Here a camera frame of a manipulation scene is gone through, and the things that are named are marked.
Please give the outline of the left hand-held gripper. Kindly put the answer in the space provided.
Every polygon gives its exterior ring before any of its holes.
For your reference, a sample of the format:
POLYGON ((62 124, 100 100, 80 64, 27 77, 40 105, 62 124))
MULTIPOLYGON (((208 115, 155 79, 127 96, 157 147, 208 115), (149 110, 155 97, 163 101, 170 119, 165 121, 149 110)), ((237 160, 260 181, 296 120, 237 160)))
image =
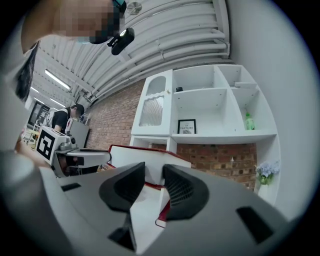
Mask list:
POLYGON ((107 150, 79 148, 72 136, 42 126, 35 150, 51 166, 57 177, 65 177, 59 157, 65 157, 69 166, 100 166, 112 159, 107 150))

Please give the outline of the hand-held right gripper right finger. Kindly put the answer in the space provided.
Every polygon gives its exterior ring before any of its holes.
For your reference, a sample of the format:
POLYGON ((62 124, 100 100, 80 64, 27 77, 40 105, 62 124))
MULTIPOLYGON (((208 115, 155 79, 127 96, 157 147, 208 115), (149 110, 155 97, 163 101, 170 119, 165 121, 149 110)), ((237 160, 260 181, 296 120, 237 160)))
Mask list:
POLYGON ((144 190, 131 214, 138 256, 266 256, 287 221, 243 185, 166 164, 162 169, 170 208, 165 227, 144 190))

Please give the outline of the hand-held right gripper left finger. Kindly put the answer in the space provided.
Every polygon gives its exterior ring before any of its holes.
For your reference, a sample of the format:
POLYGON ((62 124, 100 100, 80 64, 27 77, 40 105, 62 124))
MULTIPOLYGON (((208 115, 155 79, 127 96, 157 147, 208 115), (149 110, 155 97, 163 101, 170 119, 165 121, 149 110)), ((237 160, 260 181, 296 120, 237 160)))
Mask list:
POLYGON ((44 190, 73 255, 134 255, 130 208, 145 182, 145 163, 57 178, 41 168, 44 190))

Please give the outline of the thick red book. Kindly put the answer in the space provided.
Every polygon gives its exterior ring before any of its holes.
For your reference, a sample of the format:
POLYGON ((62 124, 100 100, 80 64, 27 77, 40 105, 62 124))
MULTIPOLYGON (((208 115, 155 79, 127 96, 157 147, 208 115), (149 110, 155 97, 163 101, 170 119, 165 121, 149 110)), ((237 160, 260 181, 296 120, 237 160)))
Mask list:
POLYGON ((177 154, 162 149, 111 145, 109 153, 111 160, 108 165, 114 168, 144 162, 145 182, 155 186, 163 186, 165 184, 162 174, 163 165, 170 164, 187 168, 192 166, 191 162, 177 154))

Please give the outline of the thin red book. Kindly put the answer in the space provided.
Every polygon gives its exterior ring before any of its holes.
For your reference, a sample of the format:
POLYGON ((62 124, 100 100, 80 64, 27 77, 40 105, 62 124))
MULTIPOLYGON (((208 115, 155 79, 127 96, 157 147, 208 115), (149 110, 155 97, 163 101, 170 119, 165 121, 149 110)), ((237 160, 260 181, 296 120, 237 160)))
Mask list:
POLYGON ((168 190, 163 185, 145 182, 140 202, 146 213, 155 217, 155 225, 164 229, 167 225, 167 213, 170 209, 168 190))

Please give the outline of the person's left forearm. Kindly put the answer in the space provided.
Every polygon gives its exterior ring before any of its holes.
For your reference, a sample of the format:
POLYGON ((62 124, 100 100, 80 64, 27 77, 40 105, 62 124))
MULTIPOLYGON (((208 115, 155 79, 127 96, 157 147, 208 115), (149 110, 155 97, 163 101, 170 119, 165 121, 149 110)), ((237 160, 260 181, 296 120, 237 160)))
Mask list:
POLYGON ((23 155, 34 163, 37 167, 44 167, 44 168, 51 168, 51 166, 42 158, 42 155, 39 154, 37 151, 32 150, 28 147, 23 141, 18 141, 15 145, 15 151, 23 155))

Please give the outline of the grey metal cabinet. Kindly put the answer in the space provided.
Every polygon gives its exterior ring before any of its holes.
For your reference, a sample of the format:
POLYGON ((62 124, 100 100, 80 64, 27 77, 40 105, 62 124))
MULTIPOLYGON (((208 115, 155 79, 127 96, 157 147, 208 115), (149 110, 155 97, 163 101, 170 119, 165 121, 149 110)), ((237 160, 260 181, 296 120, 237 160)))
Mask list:
POLYGON ((75 143, 79 148, 84 148, 87 140, 89 126, 85 125, 76 119, 71 118, 65 129, 66 133, 69 133, 71 137, 75 139, 75 143))

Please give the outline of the white vase blue flowers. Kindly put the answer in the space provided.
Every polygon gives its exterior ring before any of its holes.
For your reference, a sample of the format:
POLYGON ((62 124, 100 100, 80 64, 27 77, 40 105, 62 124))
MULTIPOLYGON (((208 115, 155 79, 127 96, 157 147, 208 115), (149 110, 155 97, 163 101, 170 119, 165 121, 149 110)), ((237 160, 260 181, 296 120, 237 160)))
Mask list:
POLYGON ((256 168, 256 177, 259 183, 258 196, 269 201, 269 187, 273 183, 275 176, 280 172, 279 161, 264 161, 256 168))

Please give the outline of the person's white shirt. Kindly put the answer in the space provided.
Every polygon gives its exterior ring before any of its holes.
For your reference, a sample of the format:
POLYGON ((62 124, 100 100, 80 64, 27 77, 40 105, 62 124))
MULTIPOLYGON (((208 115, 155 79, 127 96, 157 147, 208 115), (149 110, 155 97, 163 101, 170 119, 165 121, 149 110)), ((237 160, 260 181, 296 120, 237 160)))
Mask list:
POLYGON ((20 242, 19 252, 31 254, 39 248, 49 256, 72 256, 73 245, 64 230, 63 210, 68 199, 48 169, 40 170, 32 160, 15 153, 25 122, 25 104, 8 85, 0 86, 0 203, 8 217, 0 217, 7 235, 20 242))

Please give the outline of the black framed glass cabinet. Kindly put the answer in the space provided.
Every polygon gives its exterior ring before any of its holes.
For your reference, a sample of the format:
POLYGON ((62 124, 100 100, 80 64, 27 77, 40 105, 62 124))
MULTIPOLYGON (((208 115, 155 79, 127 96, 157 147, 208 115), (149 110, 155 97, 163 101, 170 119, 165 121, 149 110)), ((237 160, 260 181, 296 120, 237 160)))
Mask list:
POLYGON ((36 101, 32 108, 31 114, 29 116, 28 124, 31 126, 33 125, 41 126, 44 123, 45 118, 49 113, 49 110, 50 110, 50 107, 40 103, 39 101, 36 101))

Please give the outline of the white cabinet door ribbed glass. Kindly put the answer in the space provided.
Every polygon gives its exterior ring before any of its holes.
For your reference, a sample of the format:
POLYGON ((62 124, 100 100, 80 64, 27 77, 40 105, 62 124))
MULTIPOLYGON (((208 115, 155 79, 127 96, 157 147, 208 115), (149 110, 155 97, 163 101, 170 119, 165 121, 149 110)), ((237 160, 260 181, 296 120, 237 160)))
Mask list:
POLYGON ((147 77, 136 109, 131 134, 169 136, 173 97, 173 70, 147 77))

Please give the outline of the green bottle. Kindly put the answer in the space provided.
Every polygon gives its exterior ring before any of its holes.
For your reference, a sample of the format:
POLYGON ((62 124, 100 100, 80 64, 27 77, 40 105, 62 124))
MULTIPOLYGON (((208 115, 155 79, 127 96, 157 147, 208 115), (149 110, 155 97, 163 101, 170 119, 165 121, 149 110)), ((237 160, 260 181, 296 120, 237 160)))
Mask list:
POLYGON ((249 112, 246 112, 245 114, 245 126, 247 130, 255 130, 255 124, 254 120, 252 119, 249 112))

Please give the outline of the black framed picture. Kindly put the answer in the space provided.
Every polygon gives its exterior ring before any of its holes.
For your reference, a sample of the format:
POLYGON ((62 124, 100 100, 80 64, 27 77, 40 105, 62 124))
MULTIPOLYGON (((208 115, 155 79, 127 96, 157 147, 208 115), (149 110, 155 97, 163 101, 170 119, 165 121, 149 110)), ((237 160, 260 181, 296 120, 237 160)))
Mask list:
POLYGON ((182 135, 194 135, 197 133, 195 119, 179 119, 177 133, 182 135))

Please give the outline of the white shelf unit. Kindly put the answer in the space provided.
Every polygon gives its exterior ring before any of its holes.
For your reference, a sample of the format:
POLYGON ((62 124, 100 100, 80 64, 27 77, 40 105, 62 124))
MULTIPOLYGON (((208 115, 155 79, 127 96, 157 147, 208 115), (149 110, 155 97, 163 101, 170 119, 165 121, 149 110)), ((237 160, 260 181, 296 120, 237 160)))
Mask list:
MULTIPOLYGON (((242 65, 216 64, 173 70, 170 135, 132 135, 130 145, 161 146, 205 173, 244 184, 258 193, 256 168, 280 161, 276 123, 257 82, 242 65), (183 91, 176 92, 177 87, 183 91), (255 130, 247 130, 246 112, 255 130), (196 134, 178 134, 178 120, 195 119, 196 134)), ((276 175, 268 190, 275 204, 276 175)))

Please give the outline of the round ceiling fixture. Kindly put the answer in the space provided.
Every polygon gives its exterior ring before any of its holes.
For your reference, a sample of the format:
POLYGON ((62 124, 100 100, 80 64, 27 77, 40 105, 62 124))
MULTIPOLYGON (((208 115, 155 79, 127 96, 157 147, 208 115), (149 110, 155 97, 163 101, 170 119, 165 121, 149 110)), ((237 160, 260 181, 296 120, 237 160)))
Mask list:
POLYGON ((134 1, 127 4, 127 12, 131 16, 136 16, 142 10, 142 4, 140 2, 134 1))

